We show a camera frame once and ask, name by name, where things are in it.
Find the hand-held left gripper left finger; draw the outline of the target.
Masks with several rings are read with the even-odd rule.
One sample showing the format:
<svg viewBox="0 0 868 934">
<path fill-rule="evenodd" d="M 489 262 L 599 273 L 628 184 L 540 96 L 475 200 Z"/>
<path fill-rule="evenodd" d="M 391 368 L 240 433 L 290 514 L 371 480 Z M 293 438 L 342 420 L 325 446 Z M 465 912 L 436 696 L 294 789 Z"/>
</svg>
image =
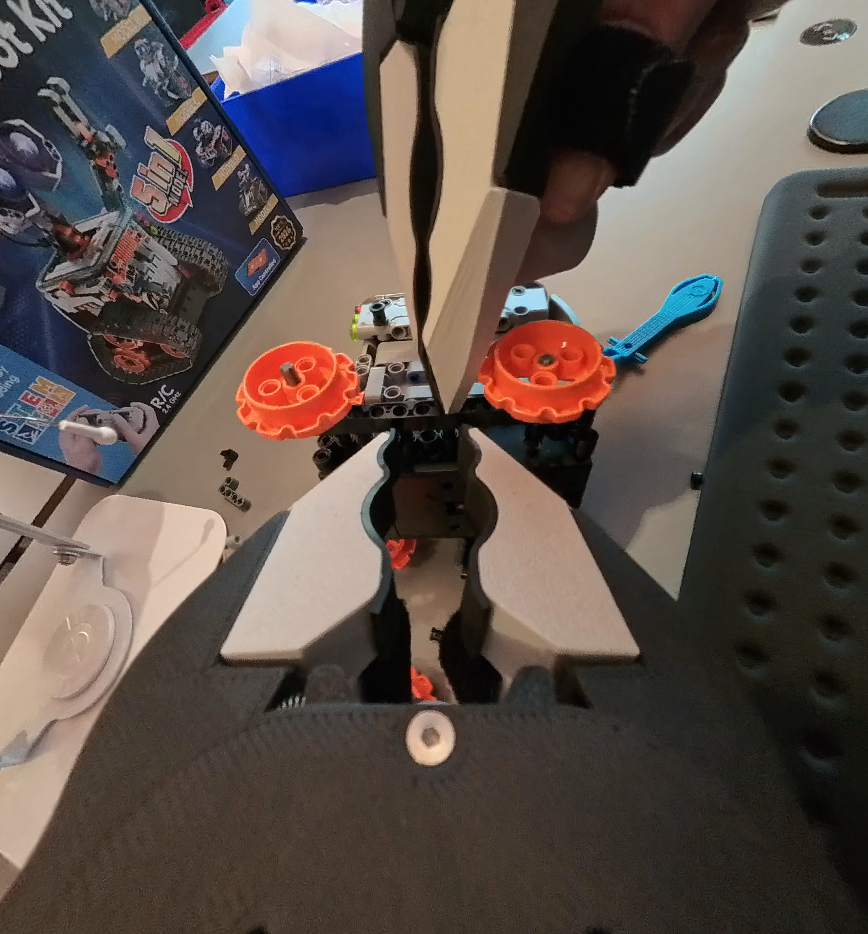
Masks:
<svg viewBox="0 0 868 934">
<path fill-rule="evenodd" d="M 223 661 L 360 675 L 398 657 L 398 598 L 377 530 L 389 518 L 395 438 L 377 435 L 291 506 L 220 648 Z"/>
</svg>

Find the building kit robot model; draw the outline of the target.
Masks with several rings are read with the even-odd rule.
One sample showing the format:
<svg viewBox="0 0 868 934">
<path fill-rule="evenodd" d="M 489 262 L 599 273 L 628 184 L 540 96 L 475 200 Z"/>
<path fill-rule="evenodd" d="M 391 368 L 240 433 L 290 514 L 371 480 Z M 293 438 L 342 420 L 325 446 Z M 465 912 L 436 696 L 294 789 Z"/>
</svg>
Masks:
<svg viewBox="0 0 868 934">
<path fill-rule="evenodd" d="M 418 558 L 424 542 L 453 541 L 466 577 L 459 606 L 435 636 L 452 698 L 493 703 L 516 681 L 533 676 L 548 678 L 559 702 L 590 705 L 580 671 L 601 664 L 562 675 L 529 669 L 501 686 L 497 672 L 464 648 L 464 591 L 474 540 L 465 513 L 464 432 L 483 431 L 571 508 L 570 485 L 586 479 L 597 440 L 594 417 L 615 379 L 615 362 L 566 305 L 536 286 L 513 293 L 542 298 L 543 310 L 534 318 L 529 307 L 517 308 L 510 321 L 499 323 L 470 395 L 454 414 L 434 399 L 430 367 L 416 346 L 379 334 L 365 339 L 356 359 L 322 344 L 280 344 L 254 359 L 236 393 L 241 424 L 259 436 L 322 437 L 314 456 L 321 480 L 377 435 L 396 434 L 386 458 L 392 470 L 384 499 L 389 518 L 377 530 L 384 533 L 398 598 L 398 657 L 375 661 L 360 675 L 344 672 L 362 680 L 362 695 L 371 702 L 408 696 L 410 608 L 397 594 L 396 572 Z M 282 666 L 300 676 L 325 666 L 301 671 L 287 664 L 241 665 Z"/>
</svg>

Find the blue plastic pin tool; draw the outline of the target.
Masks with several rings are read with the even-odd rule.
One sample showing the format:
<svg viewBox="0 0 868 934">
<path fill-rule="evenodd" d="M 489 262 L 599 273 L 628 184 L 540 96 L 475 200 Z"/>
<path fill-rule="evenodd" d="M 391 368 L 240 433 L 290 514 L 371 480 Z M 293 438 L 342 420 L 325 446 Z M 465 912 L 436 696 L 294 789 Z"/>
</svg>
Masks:
<svg viewBox="0 0 868 934">
<path fill-rule="evenodd" d="M 707 318 L 716 308 L 723 280 L 700 274 L 675 285 L 661 308 L 624 338 L 610 337 L 603 356 L 616 366 L 645 364 L 648 352 L 672 333 Z"/>
</svg>

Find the person's right hand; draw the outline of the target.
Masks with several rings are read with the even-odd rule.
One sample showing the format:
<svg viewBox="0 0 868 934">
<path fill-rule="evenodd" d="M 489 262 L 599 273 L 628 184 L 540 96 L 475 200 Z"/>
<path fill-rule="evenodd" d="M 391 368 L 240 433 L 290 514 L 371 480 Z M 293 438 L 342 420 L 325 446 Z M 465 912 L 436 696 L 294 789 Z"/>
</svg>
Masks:
<svg viewBox="0 0 868 934">
<path fill-rule="evenodd" d="M 667 45 L 694 66 L 692 82 L 651 159 L 669 152 L 699 123 L 722 92 L 731 65 L 749 38 L 752 22 L 775 16 L 774 1 L 612 1 L 598 15 L 608 25 L 628 27 Z M 615 172 L 596 157 L 566 151 L 552 162 L 542 215 L 574 225 L 593 215 L 601 196 L 616 186 Z"/>
</svg>

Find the crumpled white paper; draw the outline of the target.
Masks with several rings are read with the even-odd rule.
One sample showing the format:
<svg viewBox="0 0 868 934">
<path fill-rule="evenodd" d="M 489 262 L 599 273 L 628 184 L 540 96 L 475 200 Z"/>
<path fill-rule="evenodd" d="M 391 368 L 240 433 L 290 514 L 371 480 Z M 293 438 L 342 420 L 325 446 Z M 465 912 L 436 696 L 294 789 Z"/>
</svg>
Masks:
<svg viewBox="0 0 868 934">
<path fill-rule="evenodd" d="M 362 51 L 362 1 L 246 3 L 240 40 L 213 62 L 226 97 L 302 76 Z"/>
</svg>

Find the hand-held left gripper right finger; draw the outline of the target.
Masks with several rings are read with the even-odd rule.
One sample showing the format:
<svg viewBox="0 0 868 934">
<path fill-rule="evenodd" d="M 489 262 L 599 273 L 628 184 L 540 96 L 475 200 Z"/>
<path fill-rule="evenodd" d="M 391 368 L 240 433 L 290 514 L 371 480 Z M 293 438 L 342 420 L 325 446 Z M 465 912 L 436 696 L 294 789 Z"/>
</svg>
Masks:
<svg viewBox="0 0 868 934">
<path fill-rule="evenodd" d="M 474 531 L 464 648 L 511 686 L 521 671 L 633 663 L 639 646 L 567 503 L 483 431 L 464 432 Z"/>
</svg>

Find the blue robot kit box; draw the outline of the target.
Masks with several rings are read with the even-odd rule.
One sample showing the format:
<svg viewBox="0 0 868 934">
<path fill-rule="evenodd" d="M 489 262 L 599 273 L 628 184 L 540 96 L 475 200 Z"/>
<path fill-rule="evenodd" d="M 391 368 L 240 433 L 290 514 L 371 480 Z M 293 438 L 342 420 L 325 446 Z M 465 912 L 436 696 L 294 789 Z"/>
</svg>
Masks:
<svg viewBox="0 0 868 934">
<path fill-rule="evenodd" d="M 0 450 L 127 478 L 303 231 L 168 2 L 0 1 Z"/>
</svg>

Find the blue storage bin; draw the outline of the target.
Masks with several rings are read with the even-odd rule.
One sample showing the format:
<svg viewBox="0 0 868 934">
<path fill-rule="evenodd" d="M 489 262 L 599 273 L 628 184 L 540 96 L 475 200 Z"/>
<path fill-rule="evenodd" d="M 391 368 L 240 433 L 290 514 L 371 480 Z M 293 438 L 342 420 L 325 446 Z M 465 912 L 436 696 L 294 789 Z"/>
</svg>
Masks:
<svg viewBox="0 0 868 934">
<path fill-rule="evenodd" d="M 376 177 L 362 54 L 245 94 L 213 91 L 279 193 L 316 193 Z"/>
</svg>

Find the dark perforated tray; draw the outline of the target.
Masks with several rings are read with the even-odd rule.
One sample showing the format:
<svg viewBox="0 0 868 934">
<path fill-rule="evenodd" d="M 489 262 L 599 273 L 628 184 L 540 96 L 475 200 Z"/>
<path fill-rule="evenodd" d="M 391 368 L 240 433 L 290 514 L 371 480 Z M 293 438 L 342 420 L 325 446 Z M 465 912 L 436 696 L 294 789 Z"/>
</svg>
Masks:
<svg viewBox="0 0 868 934">
<path fill-rule="evenodd" d="M 868 168 L 767 195 L 681 596 L 868 884 Z"/>
</svg>

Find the white lamp base plate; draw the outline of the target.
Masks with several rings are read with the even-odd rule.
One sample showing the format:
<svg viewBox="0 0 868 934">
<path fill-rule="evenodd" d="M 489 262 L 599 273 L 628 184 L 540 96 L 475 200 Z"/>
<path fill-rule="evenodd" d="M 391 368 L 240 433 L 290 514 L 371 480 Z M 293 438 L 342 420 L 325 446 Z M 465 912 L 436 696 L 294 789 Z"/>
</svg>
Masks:
<svg viewBox="0 0 868 934">
<path fill-rule="evenodd" d="M 0 664 L 0 856 L 28 862 L 102 708 L 138 654 L 219 565 L 215 512 L 113 495 L 72 535 Z"/>
</svg>

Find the white rod with round tip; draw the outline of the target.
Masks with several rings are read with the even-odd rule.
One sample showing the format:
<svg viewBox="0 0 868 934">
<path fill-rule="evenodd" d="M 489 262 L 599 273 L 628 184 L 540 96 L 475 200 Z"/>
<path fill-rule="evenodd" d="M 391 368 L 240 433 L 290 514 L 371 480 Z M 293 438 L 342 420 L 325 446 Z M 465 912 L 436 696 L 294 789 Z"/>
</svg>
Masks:
<svg viewBox="0 0 868 934">
<path fill-rule="evenodd" d="M 9 414 L 0 413 L 0 420 L 15 422 L 30 422 L 43 428 L 55 427 L 60 432 L 74 434 L 92 441 L 98 446 L 111 446 L 119 441 L 118 433 L 109 426 L 91 425 L 87 422 L 77 422 L 61 419 L 57 422 L 35 414 Z"/>
</svg>

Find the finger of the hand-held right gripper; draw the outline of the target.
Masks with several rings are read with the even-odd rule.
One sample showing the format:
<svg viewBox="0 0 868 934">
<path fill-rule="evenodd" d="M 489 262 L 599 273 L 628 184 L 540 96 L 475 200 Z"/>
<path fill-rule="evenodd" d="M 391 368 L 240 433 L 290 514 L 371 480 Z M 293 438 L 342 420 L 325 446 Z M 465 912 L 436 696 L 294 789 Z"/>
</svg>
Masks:
<svg viewBox="0 0 868 934">
<path fill-rule="evenodd" d="M 437 2 L 365 2 L 365 97 L 381 209 L 422 362 L 438 210 Z"/>
<path fill-rule="evenodd" d="M 422 341 L 449 413 L 476 381 L 540 213 L 537 196 L 498 178 L 545 39 L 545 2 L 457 1 L 436 40 L 440 189 Z"/>
</svg>

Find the black oval object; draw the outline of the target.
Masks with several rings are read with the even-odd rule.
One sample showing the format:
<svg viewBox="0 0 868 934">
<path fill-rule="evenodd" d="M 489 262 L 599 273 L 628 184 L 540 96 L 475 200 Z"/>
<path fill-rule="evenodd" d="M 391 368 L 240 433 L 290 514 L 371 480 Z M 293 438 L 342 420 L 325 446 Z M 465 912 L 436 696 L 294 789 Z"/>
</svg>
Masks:
<svg viewBox="0 0 868 934">
<path fill-rule="evenodd" d="M 807 135 L 825 151 L 868 154 L 868 88 L 844 93 L 818 108 Z"/>
</svg>

